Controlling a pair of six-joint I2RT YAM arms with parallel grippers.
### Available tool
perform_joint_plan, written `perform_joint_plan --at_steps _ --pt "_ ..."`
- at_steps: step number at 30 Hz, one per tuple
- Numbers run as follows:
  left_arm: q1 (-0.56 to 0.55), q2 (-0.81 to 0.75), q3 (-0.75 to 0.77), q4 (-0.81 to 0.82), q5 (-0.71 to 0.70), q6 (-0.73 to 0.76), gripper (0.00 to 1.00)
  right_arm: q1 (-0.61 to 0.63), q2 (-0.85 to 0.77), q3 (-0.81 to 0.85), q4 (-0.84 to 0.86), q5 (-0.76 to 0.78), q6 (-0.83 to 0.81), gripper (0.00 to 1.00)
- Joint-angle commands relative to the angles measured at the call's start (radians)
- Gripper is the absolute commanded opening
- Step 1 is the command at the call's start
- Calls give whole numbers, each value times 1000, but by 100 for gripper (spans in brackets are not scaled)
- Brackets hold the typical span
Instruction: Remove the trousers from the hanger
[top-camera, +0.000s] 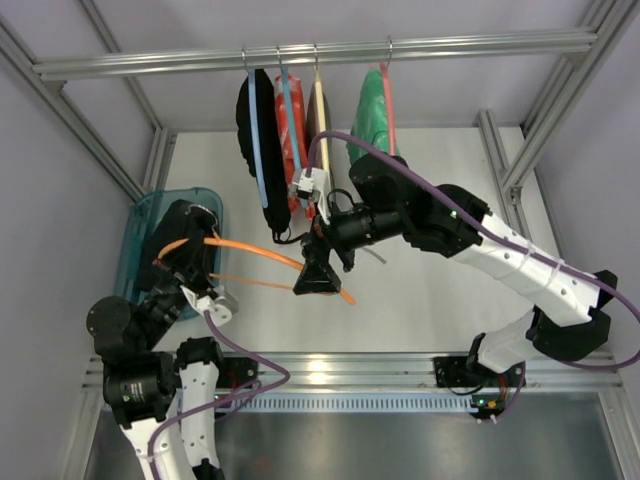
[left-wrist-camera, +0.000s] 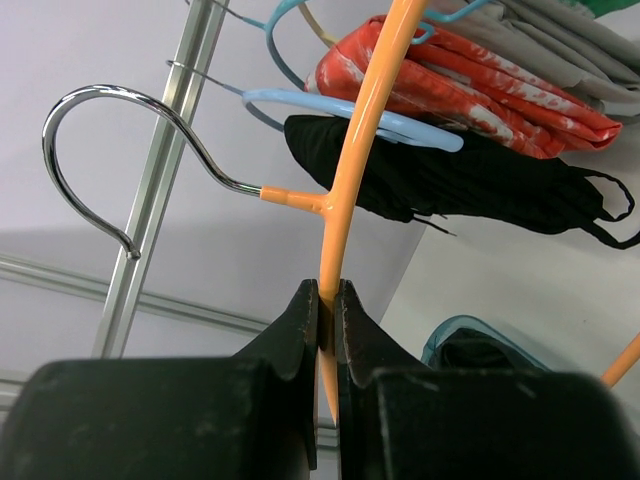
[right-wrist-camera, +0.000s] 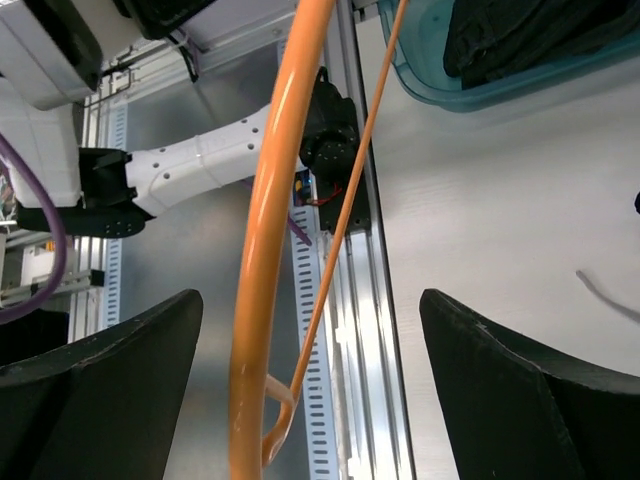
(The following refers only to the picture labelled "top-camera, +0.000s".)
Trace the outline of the black trousers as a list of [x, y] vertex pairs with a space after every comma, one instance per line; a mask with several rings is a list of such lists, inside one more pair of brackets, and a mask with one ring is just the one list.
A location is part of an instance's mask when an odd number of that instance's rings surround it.
[[[136, 286], [150, 293], [155, 283], [151, 263], [197, 236], [214, 237], [220, 232], [221, 222], [217, 213], [208, 207], [187, 200], [176, 200], [162, 217], [151, 236], [143, 242]], [[205, 290], [212, 285], [198, 285], [193, 290]]]

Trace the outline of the orange clothes hanger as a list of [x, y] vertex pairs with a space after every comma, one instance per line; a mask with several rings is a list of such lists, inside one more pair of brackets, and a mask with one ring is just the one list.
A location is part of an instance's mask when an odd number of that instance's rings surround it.
[[[302, 270], [302, 263], [293, 258], [287, 257], [283, 254], [277, 253], [273, 250], [266, 249], [264, 247], [260, 247], [247, 242], [231, 240], [223, 237], [222, 228], [220, 228], [220, 232], [214, 235], [214, 237], [206, 238], [204, 240], [204, 243], [218, 248], [217, 257], [220, 254], [226, 253], [228, 251], [241, 252], [243, 254], [257, 256], [262, 259], [268, 259], [274, 263], [287, 266], [297, 272], [300, 272]], [[209, 276], [212, 278], [212, 285], [205, 290], [199, 290], [196, 292], [202, 292], [202, 291], [213, 289], [222, 280], [236, 282], [236, 283], [244, 283], [244, 284], [255, 285], [255, 286], [263, 286], [266, 288], [285, 290], [289, 292], [293, 290], [293, 287], [291, 285], [287, 285], [283, 283], [267, 282], [258, 278], [224, 274], [220, 272], [216, 266], [215, 266], [214, 272], [211, 273]]]

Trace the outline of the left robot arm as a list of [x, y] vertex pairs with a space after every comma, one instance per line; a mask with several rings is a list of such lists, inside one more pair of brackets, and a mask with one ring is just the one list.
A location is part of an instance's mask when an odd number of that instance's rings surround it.
[[198, 235], [158, 249], [155, 280], [135, 304], [111, 295], [86, 317], [103, 366], [102, 392], [147, 479], [222, 479], [215, 443], [215, 396], [224, 356], [212, 336], [188, 338], [176, 353], [157, 345], [200, 294], [218, 293], [209, 277], [217, 249]]

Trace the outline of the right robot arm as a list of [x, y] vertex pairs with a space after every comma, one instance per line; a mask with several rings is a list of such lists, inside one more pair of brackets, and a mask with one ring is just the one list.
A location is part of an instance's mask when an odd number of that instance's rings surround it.
[[520, 319], [474, 338], [459, 370], [472, 380], [496, 378], [537, 355], [577, 362], [607, 342], [611, 318], [603, 308], [611, 296], [604, 289], [616, 286], [613, 273], [578, 279], [563, 271], [561, 261], [548, 257], [457, 185], [440, 185], [429, 193], [371, 154], [351, 165], [349, 177], [360, 200], [342, 211], [329, 199], [326, 171], [299, 169], [294, 174], [291, 191], [318, 208], [301, 242], [304, 265], [295, 294], [340, 293], [341, 280], [329, 261], [332, 253], [349, 272], [357, 249], [400, 236], [416, 249], [489, 275], [532, 303]]

